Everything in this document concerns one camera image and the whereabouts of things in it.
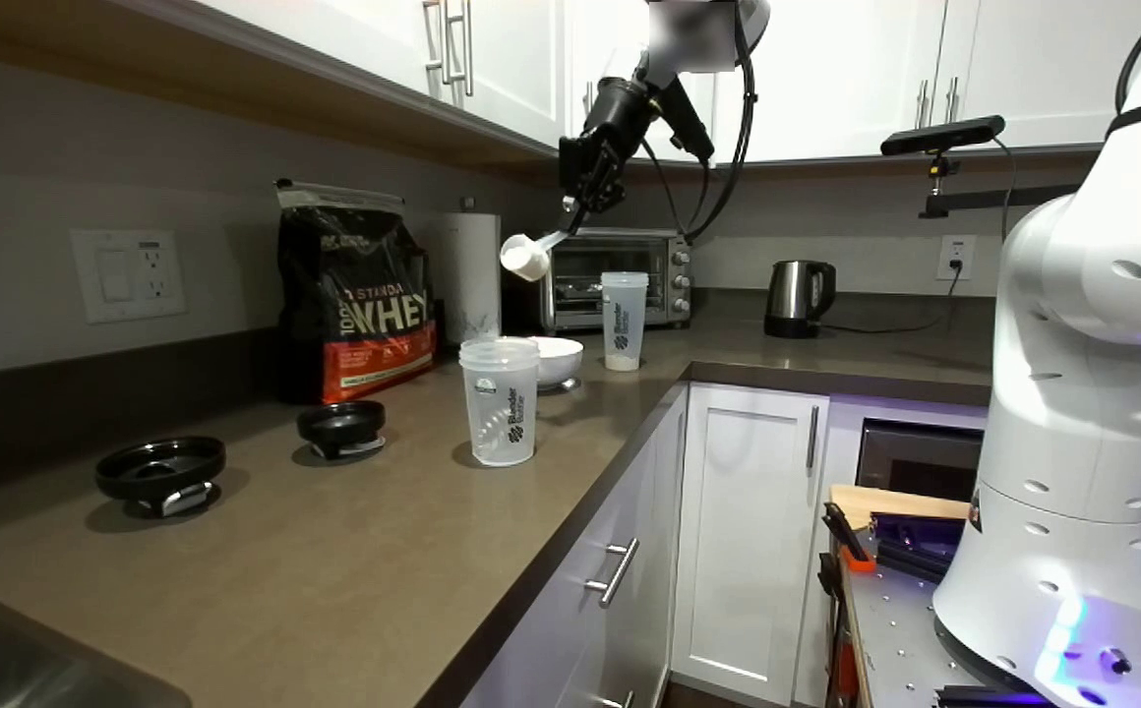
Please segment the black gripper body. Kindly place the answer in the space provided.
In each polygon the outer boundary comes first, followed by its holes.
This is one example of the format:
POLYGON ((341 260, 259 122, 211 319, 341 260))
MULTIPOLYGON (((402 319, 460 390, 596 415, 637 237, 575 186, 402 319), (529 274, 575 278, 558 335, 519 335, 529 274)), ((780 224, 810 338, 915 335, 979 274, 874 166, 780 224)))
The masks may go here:
POLYGON ((575 237, 590 215, 623 201, 623 169, 640 150, 653 122, 672 131, 672 146, 695 160, 712 156, 712 136, 679 82, 640 82, 606 73, 575 136, 558 142, 558 229, 575 237))

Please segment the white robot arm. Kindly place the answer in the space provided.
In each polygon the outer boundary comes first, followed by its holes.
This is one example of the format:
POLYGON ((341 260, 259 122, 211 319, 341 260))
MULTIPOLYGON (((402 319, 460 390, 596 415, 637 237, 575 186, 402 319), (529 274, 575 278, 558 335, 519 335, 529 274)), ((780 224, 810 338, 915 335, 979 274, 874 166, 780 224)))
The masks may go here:
POLYGON ((977 496, 933 614, 1054 708, 1141 708, 1141 43, 1086 179, 1002 242, 977 496))

